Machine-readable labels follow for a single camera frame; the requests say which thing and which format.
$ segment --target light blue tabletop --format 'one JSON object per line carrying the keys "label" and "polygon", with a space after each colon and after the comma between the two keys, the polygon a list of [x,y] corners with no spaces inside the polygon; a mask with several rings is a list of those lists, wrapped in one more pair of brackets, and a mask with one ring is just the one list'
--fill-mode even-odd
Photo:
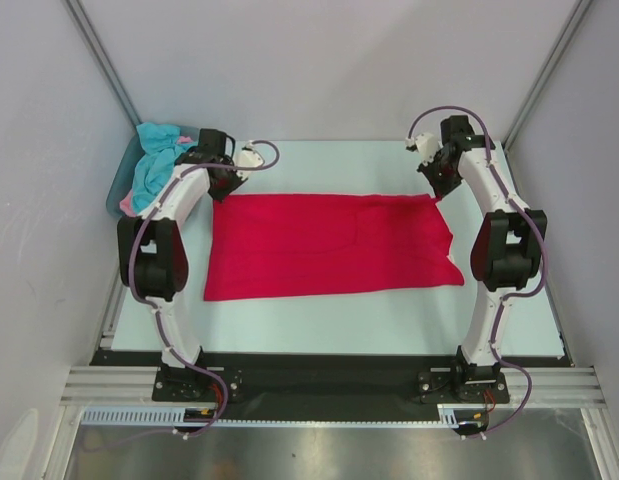
{"label": "light blue tabletop", "polygon": [[[254,173],[235,194],[432,193],[425,177],[416,172],[418,155],[407,152],[402,142],[297,141],[278,146],[280,163]],[[261,151],[271,158],[266,148],[261,146]],[[498,154],[504,160],[500,148]],[[537,207],[533,199],[525,200]],[[205,196],[183,231],[190,270],[184,296],[196,335],[206,351],[216,352],[454,354],[475,303],[477,284],[469,255],[482,215],[466,184],[439,207],[454,234],[451,255],[465,277],[464,287],[203,302],[211,246],[211,199]],[[152,315],[127,291],[112,348],[160,347]],[[503,353],[563,355],[546,293],[515,304]]]}

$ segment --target red cloth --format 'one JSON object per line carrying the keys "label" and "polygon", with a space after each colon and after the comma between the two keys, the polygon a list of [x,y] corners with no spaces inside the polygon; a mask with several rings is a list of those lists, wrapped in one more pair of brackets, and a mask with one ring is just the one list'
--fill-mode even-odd
{"label": "red cloth", "polygon": [[214,202],[204,299],[463,285],[428,195],[232,195]]}

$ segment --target shiny floor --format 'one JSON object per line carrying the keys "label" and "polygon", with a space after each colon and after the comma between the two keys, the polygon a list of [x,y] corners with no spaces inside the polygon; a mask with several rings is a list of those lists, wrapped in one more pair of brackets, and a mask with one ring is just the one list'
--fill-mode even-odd
{"label": "shiny floor", "polygon": [[82,427],[66,480],[601,478],[578,410],[527,411],[487,441],[432,429],[224,427],[187,442],[152,435],[83,451],[135,433]]}

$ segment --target wall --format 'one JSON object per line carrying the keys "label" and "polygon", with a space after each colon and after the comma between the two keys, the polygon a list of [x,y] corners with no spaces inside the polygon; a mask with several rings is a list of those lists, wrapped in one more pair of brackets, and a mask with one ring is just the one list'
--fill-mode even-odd
{"label": "wall", "polygon": [[567,341],[580,365],[595,365],[619,429],[619,0],[593,6],[512,158],[549,218]]}
{"label": "wall", "polygon": [[36,459],[115,271],[113,98],[60,1],[0,0],[0,445],[38,409]]}
{"label": "wall", "polygon": [[501,138],[574,3],[84,1],[143,119],[274,140],[401,139],[449,103]]}

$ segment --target red fabric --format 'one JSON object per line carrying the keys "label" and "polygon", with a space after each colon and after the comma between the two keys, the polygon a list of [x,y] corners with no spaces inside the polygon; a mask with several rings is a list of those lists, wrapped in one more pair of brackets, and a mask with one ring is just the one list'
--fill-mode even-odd
{"label": "red fabric", "polygon": [[214,202],[204,299],[463,285],[428,195],[233,195]]}

